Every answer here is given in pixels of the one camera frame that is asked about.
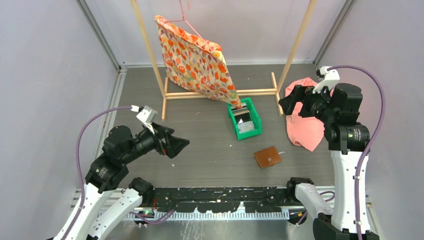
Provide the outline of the floral fabric bag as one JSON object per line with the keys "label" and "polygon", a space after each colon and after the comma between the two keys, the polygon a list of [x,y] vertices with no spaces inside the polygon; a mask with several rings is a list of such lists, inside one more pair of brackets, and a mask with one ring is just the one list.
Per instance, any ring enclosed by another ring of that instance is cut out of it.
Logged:
{"label": "floral fabric bag", "polygon": [[154,20],[167,77],[188,91],[241,108],[221,46],[211,42],[219,49],[210,49],[207,41],[161,15],[155,16]]}

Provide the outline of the pink crumpled cloth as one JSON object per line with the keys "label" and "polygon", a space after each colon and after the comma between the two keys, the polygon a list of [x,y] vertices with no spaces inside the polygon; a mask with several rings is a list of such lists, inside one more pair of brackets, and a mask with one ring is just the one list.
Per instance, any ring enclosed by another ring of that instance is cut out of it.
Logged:
{"label": "pink crumpled cloth", "polygon": [[291,115],[286,115],[288,139],[295,146],[301,146],[313,152],[324,138],[324,124],[315,117],[299,116],[303,104],[297,102]]}

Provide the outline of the green plastic card bin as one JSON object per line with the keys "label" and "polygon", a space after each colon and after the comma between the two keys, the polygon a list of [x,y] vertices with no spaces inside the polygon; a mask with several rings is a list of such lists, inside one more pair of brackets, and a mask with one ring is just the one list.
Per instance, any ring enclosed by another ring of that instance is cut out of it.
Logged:
{"label": "green plastic card bin", "polygon": [[228,103],[227,112],[239,141],[263,133],[262,120],[250,97],[241,99],[241,108],[235,108]]}

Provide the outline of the stack of credit cards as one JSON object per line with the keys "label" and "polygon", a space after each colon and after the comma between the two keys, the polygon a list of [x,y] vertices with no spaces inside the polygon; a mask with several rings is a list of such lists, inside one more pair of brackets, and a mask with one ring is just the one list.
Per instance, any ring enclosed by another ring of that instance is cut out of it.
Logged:
{"label": "stack of credit cards", "polygon": [[244,134],[255,130],[254,123],[251,118],[251,113],[245,102],[241,103],[241,108],[231,107],[232,116],[235,119],[235,132]]}

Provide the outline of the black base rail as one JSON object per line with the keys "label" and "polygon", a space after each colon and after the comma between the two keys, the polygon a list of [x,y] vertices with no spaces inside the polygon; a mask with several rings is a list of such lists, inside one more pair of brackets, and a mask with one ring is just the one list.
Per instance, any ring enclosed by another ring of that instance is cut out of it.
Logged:
{"label": "black base rail", "polygon": [[300,206],[285,187],[156,187],[143,196],[141,207],[161,212],[234,213],[243,207],[246,213],[276,213],[281,207]]}

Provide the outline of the aluminium frame rail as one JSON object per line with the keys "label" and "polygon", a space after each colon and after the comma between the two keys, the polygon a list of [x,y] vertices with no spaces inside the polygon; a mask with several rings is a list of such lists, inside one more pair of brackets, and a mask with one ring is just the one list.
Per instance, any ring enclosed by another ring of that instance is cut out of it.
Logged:
{"label": "aluminium frame rail", "polygon": [[[167,212],[162,212],[154,207],[136,206],[133,211],[143,213],[149,220],[158,220]],[[305,212],[305,208],[300,206],[283,206],[278,212],[256,212],[246,213],[243,207],[239,207],[236,212],[225,213],[200,213],[195,210],[192,213],[176,212],[173,209],[173,214],[168,218],[169,221],[241,221],[241,220],[295,220],[300,218],[300,214]]]}

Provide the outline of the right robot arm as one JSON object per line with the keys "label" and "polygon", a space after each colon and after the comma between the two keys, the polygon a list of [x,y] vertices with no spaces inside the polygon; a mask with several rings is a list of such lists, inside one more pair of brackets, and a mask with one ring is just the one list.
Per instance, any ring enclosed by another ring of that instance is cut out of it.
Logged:
{"label": "right robot arm", "polygon": [[285,192],[288,203],[304,206],[313,221],[316,240],[379,238],[371,231],[367,215],[365,173],[371,135],[358,122],[362,100],[358,86],[339,83],[333,90],[324,87],[321,92],[297,84],[279,101],[286,115],[291,115],[296,104],[301,103],[300,117],[314,117],[324,125],[334,167],[334,205],[324,200],[309,178],[292,177]]}

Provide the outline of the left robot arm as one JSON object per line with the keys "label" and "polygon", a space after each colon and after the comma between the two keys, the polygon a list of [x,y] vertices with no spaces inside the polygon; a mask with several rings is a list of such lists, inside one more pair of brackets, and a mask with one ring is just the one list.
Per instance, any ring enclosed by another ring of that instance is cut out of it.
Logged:
{"label": "left robot arm", "polygon": [[132,135],[129,127],[120,125],[109,131],[103,142],[102,154],[96,158],[84,178],[76,207],[55,240],[104,240],[136,207],[148,207],[153,202],[153,185],[134,178],[124,194],[103,214],[101,208],[129,173],[127,165],[151,151],[172,159],[190,144],[188,139],[175,137],[174,129],[152,123]]}

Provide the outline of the brown leather card holder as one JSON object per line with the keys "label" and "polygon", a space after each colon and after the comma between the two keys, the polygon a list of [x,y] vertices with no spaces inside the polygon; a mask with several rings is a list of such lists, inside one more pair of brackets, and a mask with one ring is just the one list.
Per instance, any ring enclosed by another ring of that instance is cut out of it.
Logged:
{"label": "brown leather card holder", "polygon": [[282,162],[282,157],[275,146],[257,151],[253,154],[253,156],[261,169],[268,168]]}

